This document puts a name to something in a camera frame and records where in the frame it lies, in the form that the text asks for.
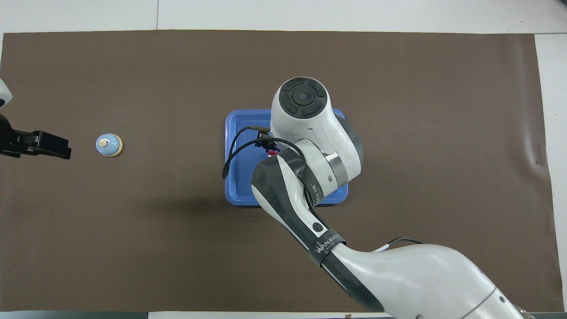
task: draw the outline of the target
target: black band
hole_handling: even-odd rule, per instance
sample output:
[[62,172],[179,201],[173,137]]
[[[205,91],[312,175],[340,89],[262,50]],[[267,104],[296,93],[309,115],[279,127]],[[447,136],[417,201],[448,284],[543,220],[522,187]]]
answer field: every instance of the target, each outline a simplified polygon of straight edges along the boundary
[[340,243],[346,244],[346,241],[337,232],[328,229],[321,237],[309,245],[309,257],[320,267],[325,256]]
[[278,155],[283,158],[295,176],[297,176],[297,178],[299,178],[299,180],[306,186],[311,199],[311,204],[313,206],[319,204],[323,200],[323,189],[305,160],[289,148],[282,150],[278,153]]

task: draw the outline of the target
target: blue tray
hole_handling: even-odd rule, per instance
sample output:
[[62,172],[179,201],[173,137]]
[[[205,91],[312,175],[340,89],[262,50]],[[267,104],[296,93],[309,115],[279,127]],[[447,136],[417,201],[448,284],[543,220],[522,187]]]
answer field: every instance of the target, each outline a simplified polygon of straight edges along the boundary
[[[333,109],[341,117],[345,117],[341,111]],[[230,144],[238,130],[246,126],[270,127],[270,110],[235,110],[230,112],[225,120],[225,161],[229,156]],[[254,140],[258,132],[248,129],[238,137],[234,149],[244,143]],[[230,163],[229,175],[225,180],[225,196],[233,205],[250,206],[258,205],[250,181],[256,164],[267,157],[266,151],[253,145],[243,149]],[[349,192],[348,184],[343,185],[329,196],[325,197],[321,204],[338,204],[345,200]]]

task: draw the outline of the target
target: black cable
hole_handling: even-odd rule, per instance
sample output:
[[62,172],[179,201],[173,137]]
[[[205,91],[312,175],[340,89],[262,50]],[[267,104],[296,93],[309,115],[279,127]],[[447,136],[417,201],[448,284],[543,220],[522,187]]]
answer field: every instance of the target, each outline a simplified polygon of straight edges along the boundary
[[396,242],[399,242],[399,241],[410,241],[410,242],[413,242],[413,243],[416,243],[416,244],[422,244],[421,241],[417,241],[417,240],[415,240],[415,239],[405,238],[405,237],[398,237],[398,238],[396,238],[396,239],[391,240],[391,241],[388,243],[388,245],[391,246],[392,244],[394,244],[394,243],[396,243]]
[[240,134],[242,134],[242,132],[246,131],[247,129],[251,129],[251,127],[249,127],[249,126],[243,127],[238,131],[238,133],[236,133],[236,135],[232,139],[232,143],[230,144],[229,155],[232,154],[232,150],[234,149],[234,144],[236,143],[236,139],[238,138],[238,136]]
[[[247,129],[258,129],[256,127],[243,127],[242,129],[240,129],[238,131],[238,133],[236,133],[236,135],[234,136],[234,138],[232,139],[232,143],[230,145],[230,150],[229,150],[229,157],[227,158],[226,162],[225,162],[225,166],[222,169],[222,179],[226,179],[227,176],[229,175],[229,170],[230,170],[230,162],[232,161],[232,159],[236,156],[236,154],[238,154],[241,150],[243,150],[244,148],[246,148],[247,146],[250,146],[256,142],[259,141],[275,141],[275,142],[280,142],[280,143],[284,143],[286,145],[289,145],[290,147],[292,147],[293,149],[295,149],[295,151],[299,154],[299,156],[305,160],[305,156],[303,155],[303,152],[301,152],[301,150],[299,149],[299,147],[297,147],[295,144],[293,144],[290,141],[287,140],[283,140],[281,138],[277,138],[277,137],[262,137],[262,138],[257,138],[255,140],[249,141],[247,143],[245,143],[244,145],[242,145],[241,147],[237,148],[236,151],[234,151],[234,153],[232,152],[232,149],[234,148],[234,144],[236,142],[236,138],[244,131],[246,131]],[[309,193],[309,190],[307,188],[307,185],[304,183],[304,181],[302,181],[301,179],[299,179],[301,181],[301,184],[303,184],[303,195],[305,196],[305,201],[307,202],[307,206],[309,207],[309,210],[311,211],[311,213],[315,216],[315,218],[317,218],[321,224],[323,224],[325,227],[329,228],[329,226],[327,226],[325,224],[325,222],[321,219],[321,217],[319,217],[319,215],[315,212],[315,208],[313,207],[313,201],[311,199],[311,195]]]
[[237,148],[236,151],[234,151],[234,153],[230,153],[229,157],[226,159],[225,162],[225,166],[222,169],[222,179],[226,179],[226,177],[229,175],[229,170],[230,170],[230,161],[232,161],[232,159],[243,149],[245,149],[246,147],[256,143],[256,142],[262,142],[262,141],[274,141],[274,142],[280,142],[280,143],[284,143],[286,145],[289,145],[289,147],[293,148],[301,158],[303,158],[305,160],[305,156],[303,155],[303,152],[301,152],[301,150],[299,149],[299,147],[297,147],[295,144],[293,144],[290,141],[284,140],[282,138],[277,138],[277,137],[263,137],[263,138],[257,138],[255,140],[249,141],[244,143],[241,147]]

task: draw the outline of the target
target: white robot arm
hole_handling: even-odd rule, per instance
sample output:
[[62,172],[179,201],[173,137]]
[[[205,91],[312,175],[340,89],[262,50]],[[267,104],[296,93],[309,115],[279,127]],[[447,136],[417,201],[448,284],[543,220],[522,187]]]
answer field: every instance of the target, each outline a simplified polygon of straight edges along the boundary
[[398,319],[521,319],[467,257],[438,245],[361,252],[345,245],[313,211],[361,171],[360,138],[336,116],[327,89],[307,77],[286,81],[272,103],[272,134],[295,144],[261,161],[252,192],[354,300]]
[[8,87],[6,86],[6,84],[4,84],[4,81],[0,79],[0,108],[8,104],[8,102],[11,100],[12,93],[10,93],[10,90],[8,90]]

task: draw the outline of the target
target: wanjee logo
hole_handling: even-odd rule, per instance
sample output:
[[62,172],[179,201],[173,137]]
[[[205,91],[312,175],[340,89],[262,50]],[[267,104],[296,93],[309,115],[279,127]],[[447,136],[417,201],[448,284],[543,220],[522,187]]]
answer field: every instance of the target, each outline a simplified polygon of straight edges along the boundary
[[338,234],[334,234],[333,236],[330,236],[329,239],[325,240],[322,244],[319,242],[316,242],[317,245],[315,245],[315,251],[319,254],[321,253],[321,251],[323,251],[325,248],[327,248],[327,246],[329,246],[333,241],[339,239],[340,236]]

